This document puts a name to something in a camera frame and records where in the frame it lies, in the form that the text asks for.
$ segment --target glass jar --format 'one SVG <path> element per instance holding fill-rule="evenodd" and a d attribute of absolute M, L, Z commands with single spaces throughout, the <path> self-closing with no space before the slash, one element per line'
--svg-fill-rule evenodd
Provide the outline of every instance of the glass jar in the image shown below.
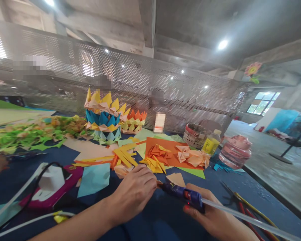
<path fill-rule="evenodd" d="M 224 144 L 219 158 L 227 166 L 233 169 L 240 169 L 251 157 L 251 145 L 248 138 L 237 135 L 232 138 L 225 137 L 227 142 Z"/>

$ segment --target metal mesh fence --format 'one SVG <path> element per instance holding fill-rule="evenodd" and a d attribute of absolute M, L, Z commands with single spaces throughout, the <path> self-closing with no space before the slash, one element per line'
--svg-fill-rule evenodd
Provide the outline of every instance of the metal mesh fence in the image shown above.
<path fill-rule="evenodd" d="M 224 133 L 248 88 L 247 83 L 0 22 L 0 95 L 84 115 L 87 89 L 97 88 L 100 75 L 112 77 L 113 100 L 148 111 L 146 128 L 153 128 L 155 112 L 163 111 L 165 129 L 176 133 L 183 133 L 187 123 Z"/>

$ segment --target concrete floor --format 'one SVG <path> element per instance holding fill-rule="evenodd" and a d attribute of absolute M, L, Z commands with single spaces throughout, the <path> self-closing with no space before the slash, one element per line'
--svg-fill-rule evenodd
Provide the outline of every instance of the concrete floor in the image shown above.
<path fill-rule="evenodd" d="M 248 137 L 253 143 L 252 156 L 245 166 L 276 192 L 273 193 L 275 197 L 298 215 L 297 212 L 301 212 L 301 148 L 292 147 L 285 155 L 293 162 L 290 165 L 269 155 L 269 152 L 281 155 L 289 147 L 287 143 L 260 133 L 244 122 L 233 120 L 225 135 L 238 134 Z"/>

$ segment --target yellow bottle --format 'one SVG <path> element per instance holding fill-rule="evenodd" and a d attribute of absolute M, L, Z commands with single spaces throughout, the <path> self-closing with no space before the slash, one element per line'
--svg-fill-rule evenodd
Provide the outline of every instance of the yellow bottle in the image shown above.
<path fill-rule="evenodd" d="M 221 142 L 221 133 L 222 132 L 220 130 L 215 129 L 214 132 L 207 137 L 202 150 L 209 155 L 213 155 Z"/>

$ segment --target origami lantern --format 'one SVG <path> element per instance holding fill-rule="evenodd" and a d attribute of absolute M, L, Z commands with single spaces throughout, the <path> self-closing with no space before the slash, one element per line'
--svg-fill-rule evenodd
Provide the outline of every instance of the origami lantern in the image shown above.
<path fill-rule="evenodd" d="M 112 102 L 111 94 L 106 94 L 100 98 L 99 91 L 91 95 L 88 89 L 84 107 L 86 108 L 86 128 L 95 132 L 92 134 L 94 140 L 99 144 L 113 144 L 121 138 L 119 122 L 127 121 L 130 108 L 126 111 L 126 103 L 119 107 L 118 98 Z"/>
<path fill-rule="evenodd" d="M 145 124 L 147 113 L 144 111 L 140 114 L 139 110 L 135 114 L 135 111 L 128 115 L 127 121 L 122 123 L 121 125 L 121 132 L 124 134 L 137 134 L 140 132 L 141 127 Z"/>

